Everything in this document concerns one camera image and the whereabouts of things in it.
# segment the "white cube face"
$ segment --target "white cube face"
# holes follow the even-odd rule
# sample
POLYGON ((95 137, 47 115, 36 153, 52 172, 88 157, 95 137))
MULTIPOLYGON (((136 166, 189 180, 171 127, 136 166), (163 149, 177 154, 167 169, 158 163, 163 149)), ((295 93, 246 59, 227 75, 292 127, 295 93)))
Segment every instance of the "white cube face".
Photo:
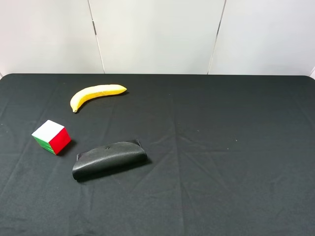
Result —
POLYGON ((64 126, 51 120, 47 120, 41 127, 32 133, 32 136, 49 143, 63 128, 64 126))

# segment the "banana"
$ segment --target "banana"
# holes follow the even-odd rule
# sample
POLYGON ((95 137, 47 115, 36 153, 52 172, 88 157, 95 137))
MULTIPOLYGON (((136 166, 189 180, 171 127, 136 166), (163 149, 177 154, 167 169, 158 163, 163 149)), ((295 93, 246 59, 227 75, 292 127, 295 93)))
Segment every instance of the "banana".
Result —
POLYGON ((78 91, 71 99, 70 106, 73 112, 77 112, 78 109, 86 101, 108 95, 116 95, 125 92, 127 89, 121 85, 98 85, 93 87, 85 88, 78 91))

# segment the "black table surface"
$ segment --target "black table surface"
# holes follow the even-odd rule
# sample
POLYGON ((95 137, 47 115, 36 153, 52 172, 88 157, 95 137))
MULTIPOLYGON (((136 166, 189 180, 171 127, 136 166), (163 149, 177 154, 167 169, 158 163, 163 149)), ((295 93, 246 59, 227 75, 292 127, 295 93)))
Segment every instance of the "black table surface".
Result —
POLYGON ((315 81, 11 74, 0 80, 1 236, 315 235, 315 81), (79 90, 120 84, 75 114, 79 90), (72 138, 60 155, 32 132, 72 138), (138 139, 150 164, 77 182, 76 154, 138 139))

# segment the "rubik's cube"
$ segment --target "rubik's cube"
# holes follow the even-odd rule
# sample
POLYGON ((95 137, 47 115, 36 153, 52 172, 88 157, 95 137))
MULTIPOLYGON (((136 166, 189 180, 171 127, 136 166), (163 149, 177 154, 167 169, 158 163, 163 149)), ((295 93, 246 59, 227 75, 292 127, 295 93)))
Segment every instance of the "rubik's cube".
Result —
POLYGON ((51 120, 42 124, 32 136, 39 145, 55 155, 71 141, 65 127, 51 120))

